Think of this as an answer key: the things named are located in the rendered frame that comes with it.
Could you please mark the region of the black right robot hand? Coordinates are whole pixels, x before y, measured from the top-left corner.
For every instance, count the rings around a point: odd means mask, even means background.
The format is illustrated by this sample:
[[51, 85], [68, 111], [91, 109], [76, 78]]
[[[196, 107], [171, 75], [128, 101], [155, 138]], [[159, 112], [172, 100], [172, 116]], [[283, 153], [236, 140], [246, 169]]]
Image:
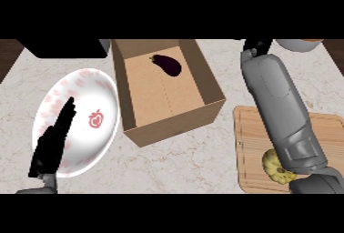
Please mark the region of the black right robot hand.
[[243, 50], [248, 50], [252, 56], [262, 56], [268, 52], [271, 42], [271, 39], [248, 39], [243, 44]]

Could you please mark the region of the dark purple eggplant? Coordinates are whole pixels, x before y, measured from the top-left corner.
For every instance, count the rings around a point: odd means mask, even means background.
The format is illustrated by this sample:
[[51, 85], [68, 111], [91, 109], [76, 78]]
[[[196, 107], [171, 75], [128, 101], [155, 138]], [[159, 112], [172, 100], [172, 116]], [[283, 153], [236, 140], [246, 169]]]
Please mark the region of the dark purple eggplant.
[[181, 73], [181, 65], [178, 61], [162, 55], [152, 55], [150, 56], [152, 63], [162, 69], [162, 71], [169, 75], [169, 76], [178, 76]]

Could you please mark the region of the open cardboard box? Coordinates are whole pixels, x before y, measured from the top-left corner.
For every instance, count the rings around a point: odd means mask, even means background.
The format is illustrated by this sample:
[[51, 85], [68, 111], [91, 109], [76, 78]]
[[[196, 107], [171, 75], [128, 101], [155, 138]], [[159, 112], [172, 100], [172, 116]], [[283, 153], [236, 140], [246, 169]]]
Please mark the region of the open cardboard box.
[[[152, 55], [178, 61], [178, 76]], [[138, 147], [214, 122], [226, 97], [195, 40], [113, 39], [112, 61], [122, 129]]]

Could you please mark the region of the wooden cutting board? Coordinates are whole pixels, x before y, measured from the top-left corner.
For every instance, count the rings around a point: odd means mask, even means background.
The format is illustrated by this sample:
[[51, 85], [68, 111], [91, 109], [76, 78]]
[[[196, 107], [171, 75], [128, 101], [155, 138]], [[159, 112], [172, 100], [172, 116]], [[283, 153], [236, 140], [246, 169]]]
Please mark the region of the wooden cutting board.
[[[344, 176], [344, 118], [319, 113], [310, 113], [308, 116], [327, 166]], [[261, 157], [273, 145], [254, 106], [237, 106], [233, 109], [233, 132], [240, 189], [249, 194], [288, 194], [289, 186], [279, 185], [262, 171]]]

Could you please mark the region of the grey bowl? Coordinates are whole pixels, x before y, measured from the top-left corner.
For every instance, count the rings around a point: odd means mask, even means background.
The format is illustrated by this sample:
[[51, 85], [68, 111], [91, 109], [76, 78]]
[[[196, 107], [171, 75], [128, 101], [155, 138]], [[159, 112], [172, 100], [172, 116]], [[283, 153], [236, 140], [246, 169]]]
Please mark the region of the grey bowl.
[[277, 39], [277, 44], [289, 51], [304, 53], [321, 43], [321, 39]]

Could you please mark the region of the yellow pattypan squash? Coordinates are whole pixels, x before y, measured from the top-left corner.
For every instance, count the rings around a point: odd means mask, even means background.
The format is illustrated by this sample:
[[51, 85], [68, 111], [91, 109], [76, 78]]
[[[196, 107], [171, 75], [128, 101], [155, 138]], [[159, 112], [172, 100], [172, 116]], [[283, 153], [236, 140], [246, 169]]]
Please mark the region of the yellow pattypan squash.
[[262, 154], [261, 166], [265, 175], [279, 185], [285, 185], [295, 180], [296, 175], [282, 167], [273, 149], [268, 149]]

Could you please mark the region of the black appliance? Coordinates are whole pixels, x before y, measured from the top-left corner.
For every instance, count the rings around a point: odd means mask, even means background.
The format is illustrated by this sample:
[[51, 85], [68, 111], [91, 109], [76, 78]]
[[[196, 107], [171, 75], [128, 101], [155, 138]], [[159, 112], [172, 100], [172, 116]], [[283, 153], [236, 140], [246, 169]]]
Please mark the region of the black appliance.
[[109, 39], [19, 39], [20, 44], [37, 58], [104, 58], [107, 56]]

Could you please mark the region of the white plate with red pattern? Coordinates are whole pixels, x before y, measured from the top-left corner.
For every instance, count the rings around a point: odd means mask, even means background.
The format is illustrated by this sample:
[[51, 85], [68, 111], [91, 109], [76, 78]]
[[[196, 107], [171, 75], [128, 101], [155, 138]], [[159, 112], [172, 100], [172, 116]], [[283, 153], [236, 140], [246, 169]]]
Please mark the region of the white plate with red pattern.
[[68, 131], [57, 177], [75, 177], [102, 159], [121, 120], [116, 86], [109, 75], [94, 68], [70, 72], [53, 85], [37, 109], [32, 148], [53, 125], [62, 106], [73, 97], [75, 117]]

